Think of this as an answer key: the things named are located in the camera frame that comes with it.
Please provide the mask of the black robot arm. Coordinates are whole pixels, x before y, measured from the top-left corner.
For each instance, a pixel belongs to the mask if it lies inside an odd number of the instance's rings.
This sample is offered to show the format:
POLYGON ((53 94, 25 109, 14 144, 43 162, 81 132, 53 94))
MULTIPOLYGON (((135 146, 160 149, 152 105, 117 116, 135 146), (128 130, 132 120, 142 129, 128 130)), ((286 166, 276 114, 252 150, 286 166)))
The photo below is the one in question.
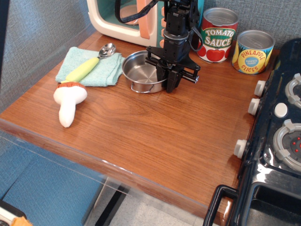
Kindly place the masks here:
POLYGON ((164 81, 168 93, 182 78, 196 83, 200 66, 189 57, 193 36, 200 36, 197 25, 200 12, 197 0, 164 1, 163 47, 147 47, 146 62, 156 67, 157 80, 164 81))

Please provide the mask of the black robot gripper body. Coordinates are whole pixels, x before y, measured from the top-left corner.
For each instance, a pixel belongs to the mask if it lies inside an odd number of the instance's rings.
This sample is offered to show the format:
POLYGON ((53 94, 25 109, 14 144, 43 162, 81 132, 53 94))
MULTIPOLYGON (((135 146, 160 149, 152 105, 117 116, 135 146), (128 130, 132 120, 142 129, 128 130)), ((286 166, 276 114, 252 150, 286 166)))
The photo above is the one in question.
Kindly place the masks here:
POLYGON ((188 32, 185 35, 175 36, 169 32, 164 33, 163 47, 148 46, 146 62, 157 66, 158 63, 167 65, 167 75, 171 70, 180 71, 182 78, 196 83, 200 66, 189 57, 192 47, 192 37, 194 33, 188 32))

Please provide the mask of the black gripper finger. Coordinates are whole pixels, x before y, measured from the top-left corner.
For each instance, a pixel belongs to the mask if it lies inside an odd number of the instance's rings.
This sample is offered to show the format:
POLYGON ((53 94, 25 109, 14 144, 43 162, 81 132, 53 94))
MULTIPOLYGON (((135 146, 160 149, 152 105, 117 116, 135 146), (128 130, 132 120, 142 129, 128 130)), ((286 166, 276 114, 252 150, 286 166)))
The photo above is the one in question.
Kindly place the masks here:
POLYGON ((156 66, 156 73, 157 73, 157 80, 158 81, 163 81, 167 78, 167 70, 168 67, 167 65, 163 64, 163 63, 158 63, 156 66))
POLYGON ((167 76, 167 93, 172 93, 175 88, 178 87, 182 79, 182 73, 180 71, 171 70, 168 72, 167 76))

